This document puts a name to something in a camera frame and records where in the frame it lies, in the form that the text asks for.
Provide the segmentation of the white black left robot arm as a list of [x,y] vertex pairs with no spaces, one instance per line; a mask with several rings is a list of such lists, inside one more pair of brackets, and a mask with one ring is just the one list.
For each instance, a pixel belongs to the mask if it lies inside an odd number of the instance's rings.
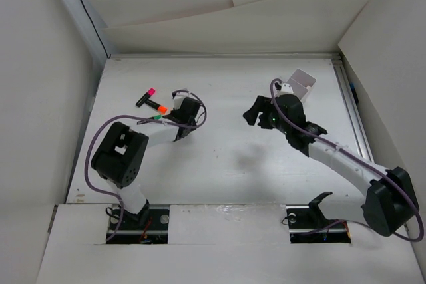
[[103,124],[89,144],[85,180],[94,191],[114,196],[120,218],[133,228],[148,222],[149,201],[136,178],[148,148],[179,141],[200,125],[204,103],[193,94],[174,99],[174,108],[160,119],[116,116]]

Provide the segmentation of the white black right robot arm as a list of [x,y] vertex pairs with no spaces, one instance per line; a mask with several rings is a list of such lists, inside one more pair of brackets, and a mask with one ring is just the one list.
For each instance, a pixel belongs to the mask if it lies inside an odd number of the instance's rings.
[[389,237],[415,218],[421,241],[424,225],[410,175],[403,168],[388,169],[354,154],[332,140],[325,128],[306,120],[302,102],[292,94],[258,96],[243,114],[248,125],[276,129],[288,144],[308,158],[337,172],[364,196],[361,208],[367,225],[379,235]]

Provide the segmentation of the orange highlighter marker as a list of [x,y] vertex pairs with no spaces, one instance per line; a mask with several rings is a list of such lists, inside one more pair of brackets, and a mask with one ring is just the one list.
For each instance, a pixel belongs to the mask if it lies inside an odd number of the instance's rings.
[[146,104],[146,105],[148,105],[149,107],[151,107],[151,108],[155,109],[155,110],[156,110],[157,112],[159,112],[160,114],[166,114],[166,113],[168,112],[167,107],[165,107],[165,106],[163,106],[163,105],[161,105],[161,104],[159,104],[159,103],[157,103],[157,102],[154,102],[154,101],[152,101],[151,99],[148,99],[148,100],[145,102],[145,104]]

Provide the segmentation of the green highlighter marker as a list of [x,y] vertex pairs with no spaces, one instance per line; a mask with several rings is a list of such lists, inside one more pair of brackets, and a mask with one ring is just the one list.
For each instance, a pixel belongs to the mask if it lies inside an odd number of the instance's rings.
[[138,125],[142,125],[142,124],[146,124],[146,123],[149,123],[149,122],[152,122],[153,120],[160,120],[162,118],[162,115],[156,115],[156,116],[152,116],[152,117],[150,117],[150,118],[145,118],[144,120],[139,120],[138,122],[137,122],[137,124]]

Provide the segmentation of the pink highlighter marker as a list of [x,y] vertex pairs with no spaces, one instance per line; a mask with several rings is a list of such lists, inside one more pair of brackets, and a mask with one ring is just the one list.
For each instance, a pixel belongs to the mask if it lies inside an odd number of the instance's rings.
[[143,104],[145,104],[152,95],[154,95],[156,90],[154,88],[150,88],[137,102],[136,107],[140,108]]

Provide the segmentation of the white divided container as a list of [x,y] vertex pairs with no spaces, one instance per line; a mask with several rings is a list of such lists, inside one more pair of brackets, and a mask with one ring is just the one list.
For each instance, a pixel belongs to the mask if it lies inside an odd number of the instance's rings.
[[296,69],[286,83],[291,86],[293,94],[305,102],[316,84],[316,79],[302,69]]

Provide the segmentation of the aluminium table edge rail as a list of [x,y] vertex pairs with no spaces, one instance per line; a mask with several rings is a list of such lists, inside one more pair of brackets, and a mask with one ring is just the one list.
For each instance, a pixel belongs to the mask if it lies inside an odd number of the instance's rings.
[[335,70],[337,81],[339,83],[343,102],[349,115],[349,121],[351,123],[351,127],[355,136],[357,152],[365,159],[369,161],[374,161],[367,135],[365,133],[365,129],[363,127],[363,123],[359,115],[357,105],[355,103],[355,98],[351,90],[349,78],[343,65],[342,57],[340,54],[335,53],[331,56],[331,61]]

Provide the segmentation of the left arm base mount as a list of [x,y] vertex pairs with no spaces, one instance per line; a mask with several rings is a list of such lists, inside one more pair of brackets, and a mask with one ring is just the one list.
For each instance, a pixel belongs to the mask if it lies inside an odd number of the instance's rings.
[[142,217],[132,216],[127,211],[121,224],[120,206],[105,209],[108,216],[106,244],[110,245],[163,245],[168,243],[170,206],[151,205]]

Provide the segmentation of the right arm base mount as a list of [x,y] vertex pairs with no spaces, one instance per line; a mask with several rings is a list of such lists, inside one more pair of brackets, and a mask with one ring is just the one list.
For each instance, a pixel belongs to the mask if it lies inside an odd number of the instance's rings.
[[291,244],[351,243],[347,223],[327,219],[320,209],[321,202],[332,192],[323,192],[308,204],[286,206],[281,224],[288,227]]

